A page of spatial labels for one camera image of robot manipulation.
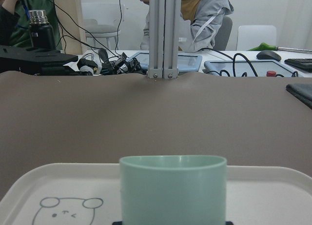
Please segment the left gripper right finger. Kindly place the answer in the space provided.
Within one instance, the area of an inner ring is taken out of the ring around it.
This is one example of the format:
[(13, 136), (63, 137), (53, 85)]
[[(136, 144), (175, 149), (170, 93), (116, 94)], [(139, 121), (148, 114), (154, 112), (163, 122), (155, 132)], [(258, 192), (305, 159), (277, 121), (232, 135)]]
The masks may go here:
[(231, 221), (226, 221), (225, 225), (234, 225)]

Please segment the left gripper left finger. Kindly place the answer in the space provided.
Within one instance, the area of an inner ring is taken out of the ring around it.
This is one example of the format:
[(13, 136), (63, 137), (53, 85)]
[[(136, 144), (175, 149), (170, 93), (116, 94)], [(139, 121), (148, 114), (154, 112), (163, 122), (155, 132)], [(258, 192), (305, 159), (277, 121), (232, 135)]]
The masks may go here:
[(122, 225), (122, 221), (113, 222), (112, 225)]

